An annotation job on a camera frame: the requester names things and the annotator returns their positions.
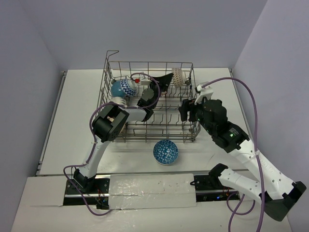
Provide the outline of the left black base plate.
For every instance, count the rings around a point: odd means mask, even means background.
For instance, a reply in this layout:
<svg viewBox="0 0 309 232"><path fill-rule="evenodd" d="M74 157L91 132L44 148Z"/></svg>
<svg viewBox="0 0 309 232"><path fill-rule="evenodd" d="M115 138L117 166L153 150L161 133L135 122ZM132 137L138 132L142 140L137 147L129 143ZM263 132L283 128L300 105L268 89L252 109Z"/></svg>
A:
<svg viewBox="0 0 309 232"><path fill-rule="evenodd" d="M89 206L95 206L99 210L109 210L109 185L110 178L95 178L94 184L85 190L74 179L67 180L63 205L85 205L81 192Z"/></svg>

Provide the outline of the red patterned bowl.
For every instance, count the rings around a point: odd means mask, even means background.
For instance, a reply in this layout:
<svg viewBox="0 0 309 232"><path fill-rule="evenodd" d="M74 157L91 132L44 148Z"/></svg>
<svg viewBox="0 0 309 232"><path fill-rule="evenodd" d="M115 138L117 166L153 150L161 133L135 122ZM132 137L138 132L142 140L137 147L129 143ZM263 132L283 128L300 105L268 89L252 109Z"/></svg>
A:
<svg viewBox="0 0 309 232"><path fill-rule="evenodd" d="M121 97L134 97L137 92L137 84L134 80L123 79L120 81Z"/></svg>

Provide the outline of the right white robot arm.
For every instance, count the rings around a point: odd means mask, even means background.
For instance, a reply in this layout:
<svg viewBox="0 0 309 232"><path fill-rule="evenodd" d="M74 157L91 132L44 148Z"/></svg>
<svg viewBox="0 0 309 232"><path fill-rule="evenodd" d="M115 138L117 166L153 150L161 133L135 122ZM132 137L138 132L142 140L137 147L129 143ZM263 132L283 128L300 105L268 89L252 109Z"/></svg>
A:
<svg viewBox="0 0 309 232"><path fill-rule="evenodd" d="M199 122L213 142L236 158L256 180L240 175L224 164L209 172L210 185L235 189L264 206L264 212L275 221L282 221L307 187L279 171L263 154L255 151L254 142L238 125L228 121L221 100L203 99L200 103L185 99L179 107L182 121Z"/></svg>

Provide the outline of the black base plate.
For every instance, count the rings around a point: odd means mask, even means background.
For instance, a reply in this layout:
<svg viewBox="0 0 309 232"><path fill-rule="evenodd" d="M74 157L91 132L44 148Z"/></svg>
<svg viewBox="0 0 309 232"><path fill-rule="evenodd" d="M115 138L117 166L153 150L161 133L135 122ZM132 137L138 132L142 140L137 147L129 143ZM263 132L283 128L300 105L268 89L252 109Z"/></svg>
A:
<svg viewBox="0 0 309 232"><path fill-rule="evenodd" d="M194 175L194 180L190 182L195 187L197 202L219 202L230 200L239 200L239 194L236 190L223 186L219 181L208 174Z"/></svg>
<svg viewBox="0 0 309 232"><path fill-rule="evenodd" d="M109 210L109 185L110 178L95 178L94 184L85 190L74 179L67 180L63 205L85 205L81 192L89 206L95 206L99 210Z"/></svg>

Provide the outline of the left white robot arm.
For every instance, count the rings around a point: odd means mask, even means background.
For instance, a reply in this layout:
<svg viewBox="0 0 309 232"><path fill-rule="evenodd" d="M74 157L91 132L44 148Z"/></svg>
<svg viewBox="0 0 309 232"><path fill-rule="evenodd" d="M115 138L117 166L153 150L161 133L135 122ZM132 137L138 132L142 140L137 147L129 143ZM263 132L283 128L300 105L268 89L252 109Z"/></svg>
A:
<svg viewBox="0 0 309 232"><path fill-rule="evenodd" d="M136 106L125 106L111 101L95 110L89 122L94 144L89 157L73 174L80 191L87 193L94 188L103 153L110 142L118 137L125 124L129 121L145 122L151 118L161 94L167 92L173 76L173 73L169 73L161 77L150 77L152 81L143 91Z"/></svg>

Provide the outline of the grey patterned bowl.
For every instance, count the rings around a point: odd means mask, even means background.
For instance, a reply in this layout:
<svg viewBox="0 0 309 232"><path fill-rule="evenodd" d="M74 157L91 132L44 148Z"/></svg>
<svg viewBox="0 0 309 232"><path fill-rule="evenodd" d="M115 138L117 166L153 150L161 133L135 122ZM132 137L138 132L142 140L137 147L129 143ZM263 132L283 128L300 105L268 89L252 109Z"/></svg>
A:
<svg viewBox="0 0 309 232"><path fill-rule="evenodd" d="M174 86L176 88L184 86L186 82L185 72L180 68L172 68L171 71L173 73L172 81Z"/></svg>

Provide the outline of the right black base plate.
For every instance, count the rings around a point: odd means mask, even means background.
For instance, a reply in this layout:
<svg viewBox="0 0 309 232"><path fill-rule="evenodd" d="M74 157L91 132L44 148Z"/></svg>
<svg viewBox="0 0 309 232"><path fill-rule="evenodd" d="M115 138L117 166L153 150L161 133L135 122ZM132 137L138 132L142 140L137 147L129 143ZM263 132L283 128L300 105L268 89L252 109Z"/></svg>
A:
<svg viewBox="0 0 309 232"><path fill-rule="evenodd" d="M239 194L236 190L223 186L219 181L208 174L194 175L194 180L190 182L195 187L197 202L219 202L230 200L239 200Z"/></svg>

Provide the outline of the plain blue bowl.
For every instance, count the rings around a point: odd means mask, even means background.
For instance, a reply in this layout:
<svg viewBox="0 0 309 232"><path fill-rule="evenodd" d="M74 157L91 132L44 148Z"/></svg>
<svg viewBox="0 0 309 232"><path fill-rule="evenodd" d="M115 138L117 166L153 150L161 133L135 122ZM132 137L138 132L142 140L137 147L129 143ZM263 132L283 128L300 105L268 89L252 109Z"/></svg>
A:
<svg viewBox="0 0 309 232"><path fill-rule="evenodd" d="M111 94L113 97L122 97L123 92L121 90L120 81L113 83L111 87Z"/></svg>

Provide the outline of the blue patterned bowl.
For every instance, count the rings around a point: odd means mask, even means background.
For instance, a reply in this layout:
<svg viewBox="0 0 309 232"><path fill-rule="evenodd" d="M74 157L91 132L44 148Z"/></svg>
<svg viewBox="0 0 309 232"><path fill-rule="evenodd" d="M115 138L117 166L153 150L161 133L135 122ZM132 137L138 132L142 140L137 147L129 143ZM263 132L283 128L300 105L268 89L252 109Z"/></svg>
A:
<svg viewBox="0 0 309 232"><path fill-rule="evenodd" d="M168 139L160 140L154 145L153 156L161 165L171 165L178 158L178 148L176 144Z"/></svg>

